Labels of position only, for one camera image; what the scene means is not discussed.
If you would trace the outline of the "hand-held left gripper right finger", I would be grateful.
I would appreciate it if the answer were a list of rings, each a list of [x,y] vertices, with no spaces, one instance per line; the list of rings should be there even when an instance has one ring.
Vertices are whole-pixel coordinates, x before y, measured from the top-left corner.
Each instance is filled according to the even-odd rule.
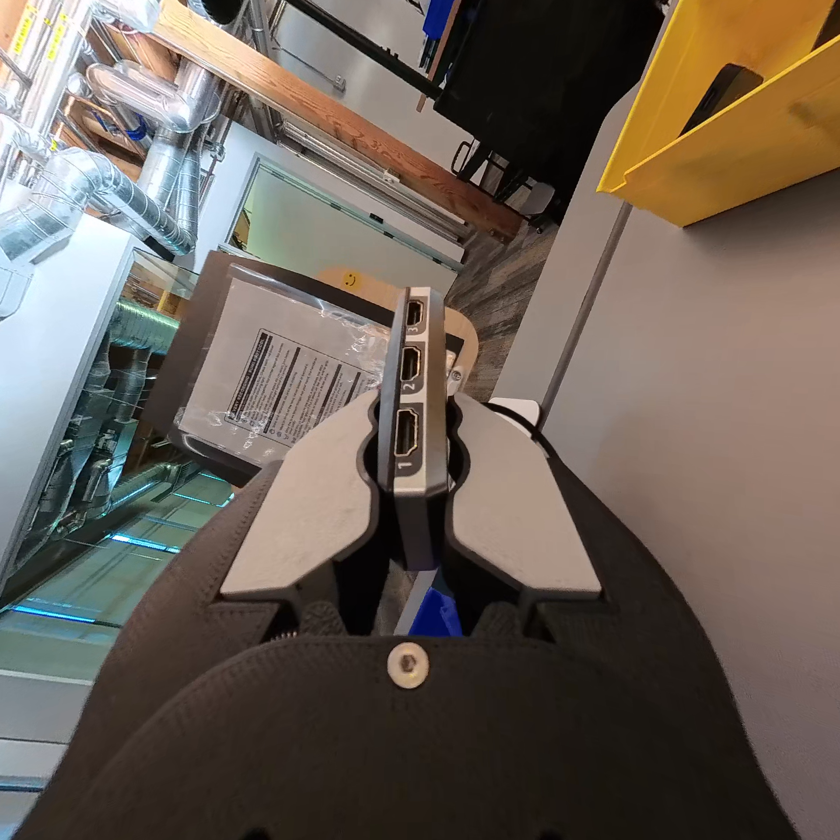
[[[601,594],[549,458],[518,423],[454,396],[465,455],[447,522],[455,549],[518,594]]]

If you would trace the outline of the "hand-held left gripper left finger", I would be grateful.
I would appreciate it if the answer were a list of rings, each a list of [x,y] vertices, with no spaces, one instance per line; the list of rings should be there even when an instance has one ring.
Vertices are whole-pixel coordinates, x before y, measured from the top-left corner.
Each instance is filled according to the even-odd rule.
[[[372,544],[379,492],[364,465],[379,397],[363,393],[291,448],[220,586],[222,599],[381,601],[389,560]]]

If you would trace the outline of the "grey hdmi switch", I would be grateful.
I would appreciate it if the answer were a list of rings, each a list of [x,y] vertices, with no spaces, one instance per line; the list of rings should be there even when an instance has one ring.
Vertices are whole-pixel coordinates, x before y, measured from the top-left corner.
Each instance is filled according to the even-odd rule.
[[[380,389],[376,481],[393,514],[396,555],[410,571],[442,558],[449,489],[445,305],[406,287],[394,313]]]

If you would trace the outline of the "yellow plastic bin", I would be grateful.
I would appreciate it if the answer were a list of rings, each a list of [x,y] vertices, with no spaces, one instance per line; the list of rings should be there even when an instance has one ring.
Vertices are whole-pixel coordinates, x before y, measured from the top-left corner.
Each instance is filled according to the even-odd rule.
[[[678,227],[839,166],[834,2],[676,2],[597,187]],[[689,132],[726,65],[762,78]]]

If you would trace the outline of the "black usb hub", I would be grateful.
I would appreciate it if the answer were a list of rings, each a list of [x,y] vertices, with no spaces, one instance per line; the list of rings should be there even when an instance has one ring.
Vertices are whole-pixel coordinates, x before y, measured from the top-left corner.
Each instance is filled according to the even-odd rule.
[[[714,77],[690,114],[679,136],[699,127],[720,111],[759,88],[764,77],[754,70],[733,63],[727,63]]]

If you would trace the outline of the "white monitor stand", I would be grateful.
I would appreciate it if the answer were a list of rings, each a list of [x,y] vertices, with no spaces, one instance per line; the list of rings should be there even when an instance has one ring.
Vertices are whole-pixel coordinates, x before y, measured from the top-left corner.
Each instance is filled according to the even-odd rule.
[[[538,402],[520,398],[492,397],[485,405],[531,440],[536,442],[542,440],[543,410]]]

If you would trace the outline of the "plastic-wrapped manual sheet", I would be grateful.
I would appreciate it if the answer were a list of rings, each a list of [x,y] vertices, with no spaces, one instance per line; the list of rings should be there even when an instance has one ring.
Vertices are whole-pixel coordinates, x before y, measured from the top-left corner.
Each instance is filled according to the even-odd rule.
[[[349,476],[379,454],[376,411],[402,291],[213,252],[159,380],[154,423],[235,487],[290,458]]]

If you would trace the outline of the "white framed glass window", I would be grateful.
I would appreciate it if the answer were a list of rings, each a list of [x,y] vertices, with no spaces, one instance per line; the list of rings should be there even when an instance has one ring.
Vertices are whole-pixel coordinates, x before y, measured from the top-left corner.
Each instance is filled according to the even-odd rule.
[[[116,544],[131,524],[199,475],[141,414],[198,275],[162,257],[136,252],[104,328],[53,465],[28,518],[2,589],[2,609],[31,596],[85,551]]]

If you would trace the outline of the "wooden ceiling beam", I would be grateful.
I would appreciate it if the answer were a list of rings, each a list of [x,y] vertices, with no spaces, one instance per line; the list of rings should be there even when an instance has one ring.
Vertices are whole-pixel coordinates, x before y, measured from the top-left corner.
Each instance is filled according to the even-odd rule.
[[[152,36],[168,49],[260,102],[301,119],[393,172],[410,190],[497,241],[518,234],[522,216],[469,182],[281,68],[177,1],[163,1]]]

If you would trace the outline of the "silver ventilation ducts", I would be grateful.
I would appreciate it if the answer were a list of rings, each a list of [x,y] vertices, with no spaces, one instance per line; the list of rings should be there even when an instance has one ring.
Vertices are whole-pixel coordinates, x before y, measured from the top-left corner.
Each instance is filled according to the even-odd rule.
[[[96,25],[149,35],[161,2],[26,2],[2,49],[2,191],[35,168],[26,197],[2,211],[2,320],[20,308],[36,264],[64,246],[93,209],[174,256],[196,244],[205,125],[219,112],[217,79],[183,59],[173,81],[127,59],[107,65]],[[65,100],[104,110],[146,156],[137,181],[63,112]]]

